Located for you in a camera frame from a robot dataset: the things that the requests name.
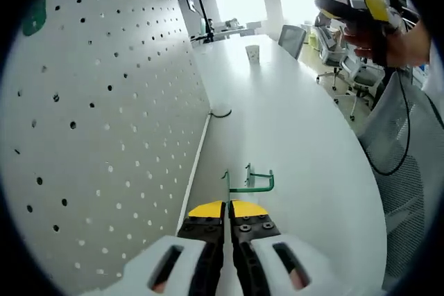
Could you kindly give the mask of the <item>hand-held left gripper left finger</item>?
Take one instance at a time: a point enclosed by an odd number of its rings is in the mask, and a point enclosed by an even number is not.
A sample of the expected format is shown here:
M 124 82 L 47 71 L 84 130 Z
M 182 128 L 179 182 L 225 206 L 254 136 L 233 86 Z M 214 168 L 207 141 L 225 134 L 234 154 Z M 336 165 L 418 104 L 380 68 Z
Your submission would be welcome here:
M 122 295 L 215 295 L 223 267 L 225 203 L 190 211 L 176 236 L 164 236 L 129 264 Z

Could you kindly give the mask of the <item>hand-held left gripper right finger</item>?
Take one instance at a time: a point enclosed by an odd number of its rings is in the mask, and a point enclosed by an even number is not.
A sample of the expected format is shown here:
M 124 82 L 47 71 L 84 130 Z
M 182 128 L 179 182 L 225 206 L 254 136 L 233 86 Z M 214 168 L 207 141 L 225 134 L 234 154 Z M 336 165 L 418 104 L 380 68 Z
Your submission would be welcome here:
M 342 295 L 329 260 L 299 238 L 283 234 L 265 209 L 229 204 L 233 263 L 244 295 Z

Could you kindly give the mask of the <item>person's right hand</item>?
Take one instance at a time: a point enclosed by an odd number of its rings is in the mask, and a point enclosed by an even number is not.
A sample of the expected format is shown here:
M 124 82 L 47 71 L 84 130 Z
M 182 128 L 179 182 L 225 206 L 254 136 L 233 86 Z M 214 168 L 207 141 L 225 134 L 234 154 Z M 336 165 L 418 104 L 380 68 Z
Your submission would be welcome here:
M 405 66 L 404 43 L 399 30 L 383 33 L 380 29 L 347 25 L 344 38 L 355 47 L 355 55 L 360 58 L 370 59 L 382 67 Z

